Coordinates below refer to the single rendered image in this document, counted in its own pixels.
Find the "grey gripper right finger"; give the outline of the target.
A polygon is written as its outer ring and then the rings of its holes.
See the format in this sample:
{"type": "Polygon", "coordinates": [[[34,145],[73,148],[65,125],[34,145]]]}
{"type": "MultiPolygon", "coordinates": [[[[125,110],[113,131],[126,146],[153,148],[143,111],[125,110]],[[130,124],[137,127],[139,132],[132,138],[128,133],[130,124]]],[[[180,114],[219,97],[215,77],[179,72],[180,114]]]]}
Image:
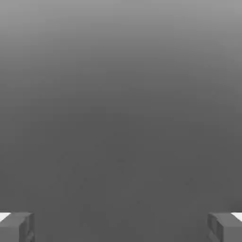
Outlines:
{"type": "Polygon", "coordinates": [[[208,213],[210,242],[242,242],[242,212],[208,213]]]}

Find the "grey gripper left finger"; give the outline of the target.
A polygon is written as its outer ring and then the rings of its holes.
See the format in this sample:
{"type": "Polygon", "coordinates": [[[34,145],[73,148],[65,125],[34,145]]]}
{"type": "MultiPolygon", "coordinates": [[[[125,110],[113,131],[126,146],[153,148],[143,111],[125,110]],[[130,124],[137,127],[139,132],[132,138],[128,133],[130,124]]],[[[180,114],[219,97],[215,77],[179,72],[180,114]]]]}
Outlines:
{"type": "Polygon", "coordinates": [[[0,212],[0,242],[35,242],[32,212],[0,212]]]}

